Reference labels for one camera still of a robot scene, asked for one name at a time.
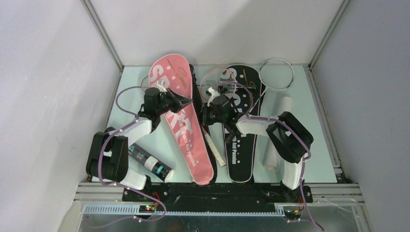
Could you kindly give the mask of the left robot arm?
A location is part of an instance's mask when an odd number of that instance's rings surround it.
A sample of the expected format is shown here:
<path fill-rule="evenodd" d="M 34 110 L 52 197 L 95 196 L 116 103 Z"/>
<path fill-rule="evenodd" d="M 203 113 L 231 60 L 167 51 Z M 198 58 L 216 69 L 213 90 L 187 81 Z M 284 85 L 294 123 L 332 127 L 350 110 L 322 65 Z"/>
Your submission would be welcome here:
<path fill-rule="evenodd" d="M 100 179 L 102 184 L 118 184 L 133 188 L 134 195 L 148 201 L 153 188 L 146 184 L 147 176 L 129 168 L 129 147 L 142 137 L 152 133 L 161 121 L 161 115 L 178 113 L 192 103 L 192 99 L 163 87 L 145 90 L 144 102 L 134 119 L 120 129 L 94 134 L 86 173 Z"/>

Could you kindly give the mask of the pink racket cover bag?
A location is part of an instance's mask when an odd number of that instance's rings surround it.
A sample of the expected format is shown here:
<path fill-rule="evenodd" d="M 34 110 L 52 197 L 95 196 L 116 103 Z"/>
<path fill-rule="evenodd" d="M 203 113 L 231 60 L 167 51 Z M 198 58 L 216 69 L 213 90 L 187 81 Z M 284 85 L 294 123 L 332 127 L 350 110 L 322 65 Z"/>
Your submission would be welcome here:
<path fill-rule="evenodd" d="M 194 97 L 196 84 L 188 60 L 181 54 L 168 54 L 159 58 L 151 66 L 148 82 L 150 87 L 163 86 L 175 94 Z M 164 114 L 172 134 L 188 166 L 191 180 L 198 185 L 208 185 L 215 177 L 215 165 L 211 161 L 203 130 L 193 103 L 178 113 Z"/>

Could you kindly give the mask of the black shuttlecock tube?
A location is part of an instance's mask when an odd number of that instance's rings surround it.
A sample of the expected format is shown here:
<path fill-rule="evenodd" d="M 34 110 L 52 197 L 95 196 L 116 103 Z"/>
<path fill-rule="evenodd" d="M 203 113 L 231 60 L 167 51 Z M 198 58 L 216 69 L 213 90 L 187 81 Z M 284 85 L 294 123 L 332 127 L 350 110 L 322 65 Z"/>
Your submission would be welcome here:
<path fill-rule="evenodd" d="M 129 146 L 128 153 L 134 160 L 142 164 L 164 183 L 169 182 L 174 176 L 174 169 L 151 155 L 136 143 Z"/>

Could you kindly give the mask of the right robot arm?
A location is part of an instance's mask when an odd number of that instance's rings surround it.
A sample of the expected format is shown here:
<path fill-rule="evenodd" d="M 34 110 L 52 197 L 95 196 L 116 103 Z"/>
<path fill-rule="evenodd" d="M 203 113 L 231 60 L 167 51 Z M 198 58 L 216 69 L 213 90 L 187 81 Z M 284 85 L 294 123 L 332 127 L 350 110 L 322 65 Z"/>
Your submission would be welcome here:
<path fill-rule="evenodd" d="M 254 116 L 237 111 L 232 103 L 224 95 L 211 97 L 203 104 L 204 124 L 221 123 L 229 134 L 225 138 L 227 143 L 248 134 L 269 138 L 275 153 L 284 161 L 280 182 L 282 198 L 287 202 L 300 198 L 306 203 L 304 173 L 306 161 L 312 156 L 313 135 L 291 112 L 271 117 Z"/>

